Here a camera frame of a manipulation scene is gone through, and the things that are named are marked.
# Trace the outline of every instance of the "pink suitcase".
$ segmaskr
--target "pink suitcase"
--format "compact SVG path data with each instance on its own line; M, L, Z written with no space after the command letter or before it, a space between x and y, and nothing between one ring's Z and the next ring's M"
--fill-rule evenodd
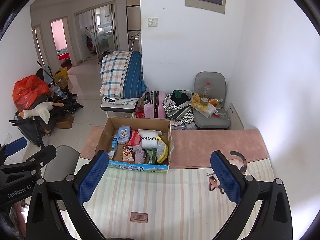
M165 93L162 91L147 92L144 96L144 116L145 118L166 118L163 108Z

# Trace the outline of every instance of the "goose plush toy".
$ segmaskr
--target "goose plush toy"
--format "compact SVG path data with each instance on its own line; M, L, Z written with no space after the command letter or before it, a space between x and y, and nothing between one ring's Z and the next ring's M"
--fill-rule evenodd
M37 105L34 109L23 110L19 113L23 119L27 119L28 117L40 116L41 119L48 124L50 120L50 113L53 109L53 106L64 106L63 103L54 103L54 102L42 102Z

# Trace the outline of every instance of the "light switch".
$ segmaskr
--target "light switch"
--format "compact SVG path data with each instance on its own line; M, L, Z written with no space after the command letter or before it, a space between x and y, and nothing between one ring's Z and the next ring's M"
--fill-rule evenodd
M148 27L157 27L158 18L148 18Z

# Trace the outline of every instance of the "gray chair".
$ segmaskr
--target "gray chair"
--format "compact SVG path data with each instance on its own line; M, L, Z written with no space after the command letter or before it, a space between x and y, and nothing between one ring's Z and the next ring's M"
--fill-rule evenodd
M219 112L226 111L223 109L224 100L226 96L226 80L221 73L217 72L200 72L195 78L194 92L201 95L203 93L204 86L210 83L210 98L222 98L222 109ZM231 125L230 120L223 120L213 115L210 118L206 118L203 114L193 109L193 115L195 117L195 124L199 128L203 129L226 129Z
M61 145L56 150L56 157L47 164L43 174L47 182L63 180L67 175L74 174L80 156L80 153L70 146ZM62 200L58 200L58 206L61 210L66 210Z

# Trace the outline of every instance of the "purple cloth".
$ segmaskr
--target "purple cloth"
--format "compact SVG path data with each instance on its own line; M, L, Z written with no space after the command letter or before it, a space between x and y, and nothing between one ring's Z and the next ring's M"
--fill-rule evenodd
M138 164L143 164L146 158L146 153L140 145L133 146L132 151L135 153L134 161Z

